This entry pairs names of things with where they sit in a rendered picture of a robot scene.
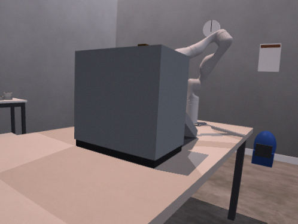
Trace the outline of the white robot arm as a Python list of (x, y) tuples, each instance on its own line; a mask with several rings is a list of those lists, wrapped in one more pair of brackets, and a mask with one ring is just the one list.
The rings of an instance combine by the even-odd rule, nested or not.
[(188, 80), (186, 112), (193, 123), (197, 123), (199, 106), (199, 97), (194, 95), (193, 92), (201, 90), (206, 79), (216, 66), (217, 62), (220, 60), (222, 55), (224, 55), (227, 49), (231, 46), (233, 38), (229, 35), (229, 33), (226, 30), (220, 29), (219, 31), (214, 32), (210, 36), (206, 37), (205, 39), (196, 44), (193, 44), (192, 46), (182, 49), (176, 49), (176, 51), (189, 56), (191, 59), (200, 55), (206, 49), (206, 47), (213, 42), (215, 42), (218, 45), (218, 49), (215, 53), (203, 59), (199, 67), (201, 76), (198, 79)]

